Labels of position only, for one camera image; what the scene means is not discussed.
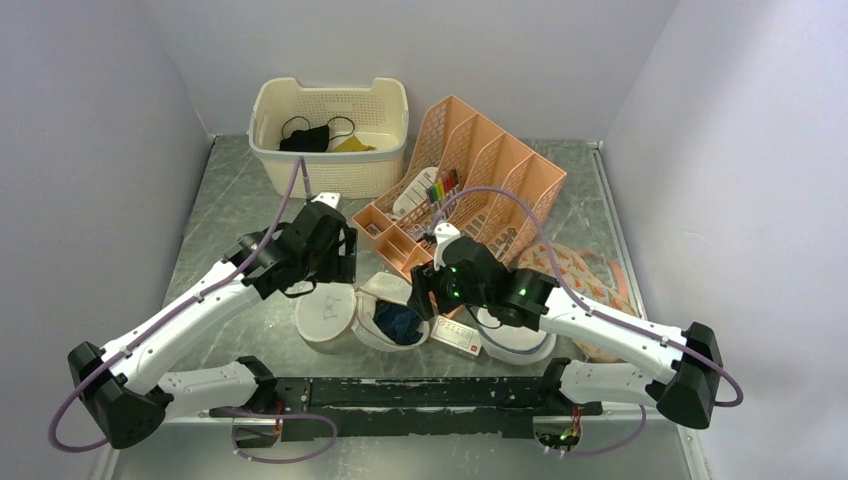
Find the dark blue bra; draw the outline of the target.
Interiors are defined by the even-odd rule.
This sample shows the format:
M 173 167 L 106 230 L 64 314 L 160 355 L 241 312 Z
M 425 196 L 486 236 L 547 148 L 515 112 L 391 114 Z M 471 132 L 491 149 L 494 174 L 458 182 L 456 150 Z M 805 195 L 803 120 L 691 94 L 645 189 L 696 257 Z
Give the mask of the dark blue bra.
M 414 345 L 423 338 L 419 330 L 422 319 L 405 305 L 378 301 L 373 320 L 378 329 L 397 345 Z

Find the cream plastic laundry basket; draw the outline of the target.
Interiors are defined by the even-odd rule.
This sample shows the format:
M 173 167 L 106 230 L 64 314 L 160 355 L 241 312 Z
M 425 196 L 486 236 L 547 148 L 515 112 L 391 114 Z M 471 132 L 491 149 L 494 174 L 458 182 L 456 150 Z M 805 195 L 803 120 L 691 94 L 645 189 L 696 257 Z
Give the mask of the cream plastic laundry basket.
M 378 197 L 401 179 L 409 127 L 404 85 L 377 77 L 368 87 L 304 87 L 295 78 L 267 81 L 254 103 L 248 143 L 279 195 L 297 160 L 310 190 L 349 199 Z

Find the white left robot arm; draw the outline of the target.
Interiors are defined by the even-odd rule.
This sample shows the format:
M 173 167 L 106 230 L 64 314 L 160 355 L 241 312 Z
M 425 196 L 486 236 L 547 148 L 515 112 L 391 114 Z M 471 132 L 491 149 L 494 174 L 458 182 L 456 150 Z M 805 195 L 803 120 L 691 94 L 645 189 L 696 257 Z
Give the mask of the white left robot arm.
M 355 280 L 357 236 L 321 192 L 291 222 L 241 236 L 188 291 L 126 334 L 68 355 L 77 398 L 115 449 L 134 446 L 174 418 L 224 407 L 261 416 L 281 403 L 274 374 L 256 357 L 175 372 L 173 365 L 212 328 L 276 292 L 307 282 Z

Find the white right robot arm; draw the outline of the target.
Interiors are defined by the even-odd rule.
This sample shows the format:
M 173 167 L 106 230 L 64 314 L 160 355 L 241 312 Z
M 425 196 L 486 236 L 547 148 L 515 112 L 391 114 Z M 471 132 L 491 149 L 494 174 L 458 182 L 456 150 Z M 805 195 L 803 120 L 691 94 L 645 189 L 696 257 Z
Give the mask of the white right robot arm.
M 574 404 L 631 403 L 703 430 L 720 405 L 723 363 L 716 335 L 704 324 L 681 329 L 625 314 L 542 272 L 510 269 L 464 236 L 441 239 L 436 259 L 413 267 L 410 276 L 407 305 L 424 320 L 476 307 L 504 326 L 569 337 L 618 358 L 598 366 L 552 361 L 539 389 L 550 413 L 565 413 Z

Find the peach plastic desk organizer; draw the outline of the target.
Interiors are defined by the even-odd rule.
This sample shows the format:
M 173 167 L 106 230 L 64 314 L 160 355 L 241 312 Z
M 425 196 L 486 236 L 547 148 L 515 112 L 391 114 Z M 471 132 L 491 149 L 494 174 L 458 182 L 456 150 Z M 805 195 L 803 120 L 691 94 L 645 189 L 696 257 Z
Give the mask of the peach plastic desk organizer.
M 529 247 L 565 171 L 454 95 L 424 116 L 402 180 L 353 217 L 390 271 L 408 277 L 432 259 L 422 235 L 450 200 L 445 220 L 509 265 Z

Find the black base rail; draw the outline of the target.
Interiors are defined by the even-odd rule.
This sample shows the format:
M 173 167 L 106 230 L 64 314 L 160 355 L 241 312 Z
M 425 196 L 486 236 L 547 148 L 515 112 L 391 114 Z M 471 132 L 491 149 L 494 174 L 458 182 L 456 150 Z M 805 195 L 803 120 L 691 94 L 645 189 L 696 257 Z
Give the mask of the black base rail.
M 575 404 L 539 376 L 344 378 L 278 377 L 235 408 L 281 413 L 285 441 L 341 437 L 499 434 L 532 439 L 534 421 L 580 412 L 599 415 L 599 402 Z

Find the white mesh laundry bag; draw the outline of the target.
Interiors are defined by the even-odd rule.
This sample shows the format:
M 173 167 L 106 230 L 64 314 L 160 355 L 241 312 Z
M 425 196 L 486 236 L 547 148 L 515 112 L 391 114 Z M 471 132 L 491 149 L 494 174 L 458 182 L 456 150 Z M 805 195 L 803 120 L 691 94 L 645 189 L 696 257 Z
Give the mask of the white mesh laundry bag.
M 423 338 L 414 345 L 400 346 L 375 325 L 376 303 L 385 301 L 406 306 L 411 285 L 404 279 L 378 272 L 363 285 L 320 284 L 297 300 L 294 324 L 301 339 L 313 350 L 330 355 L 368 347 L 381 352 L 402 352 L 422 346 L 430 337 L 430 323 L 422 320 Z

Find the yellow cloth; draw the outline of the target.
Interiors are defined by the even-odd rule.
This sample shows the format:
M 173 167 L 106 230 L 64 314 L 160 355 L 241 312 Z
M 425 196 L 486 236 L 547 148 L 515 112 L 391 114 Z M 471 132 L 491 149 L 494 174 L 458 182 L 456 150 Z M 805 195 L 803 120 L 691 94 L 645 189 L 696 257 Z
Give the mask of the yellow cloth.
M 331 152 L 332 153 L 357 153 L 357 152 L 368 152 L 374 151 L 375 147 L 372 145 L 367 145 L 360 141 L 355 135 L 346 138 L 343 142 L 336 145 Z

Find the black face mask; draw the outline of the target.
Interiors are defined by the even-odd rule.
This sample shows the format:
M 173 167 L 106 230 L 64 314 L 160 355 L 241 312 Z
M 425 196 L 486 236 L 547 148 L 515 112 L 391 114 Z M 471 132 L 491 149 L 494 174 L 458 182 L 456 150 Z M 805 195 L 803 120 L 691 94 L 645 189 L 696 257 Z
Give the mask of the black face mask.
M 335 121 L 344 120 L 350 126 L 347 132 L 334 133 L 331 126 Z M 300 121 L 306 124 L 306 129 L 289 129 L 293 122 Z M 304 116 L 294 116 L 283 123 L 281 128 L 281 139 L 278 150 L 282 152 L 305 152 L 325 153 L 328 151 L 332 141 L 352 136 L 355 133 L 355 122 L 346 116 L 334 116 L 324 125 L 312 127 L 310 121 Z

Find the orange patterned fabric bag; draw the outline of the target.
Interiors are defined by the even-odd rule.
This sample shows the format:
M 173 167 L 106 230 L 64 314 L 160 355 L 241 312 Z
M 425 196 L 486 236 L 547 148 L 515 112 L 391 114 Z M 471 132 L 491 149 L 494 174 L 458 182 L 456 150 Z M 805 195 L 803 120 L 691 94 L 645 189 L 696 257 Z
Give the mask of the orange patterned fabric bag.
M 640 315 L 631 304 L 623 270 L 618 263 L 603 255 L 574 250 L 558 243 L 551 248 L 537 243 L 518 257 L 517 266 L 553 276 L 549 252 L 554 254 L 557 270 L 576 293 L 626 314 Z

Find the white red card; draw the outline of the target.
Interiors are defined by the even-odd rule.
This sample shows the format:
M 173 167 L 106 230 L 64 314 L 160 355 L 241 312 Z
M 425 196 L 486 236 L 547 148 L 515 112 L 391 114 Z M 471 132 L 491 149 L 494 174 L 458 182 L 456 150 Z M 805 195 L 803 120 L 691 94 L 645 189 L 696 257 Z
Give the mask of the white red card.
M 481 352 L 481 336 L 477 329 L 448 317 L 437 316 L 435 318 L 430 338 L 463 354 L 477 357 Z

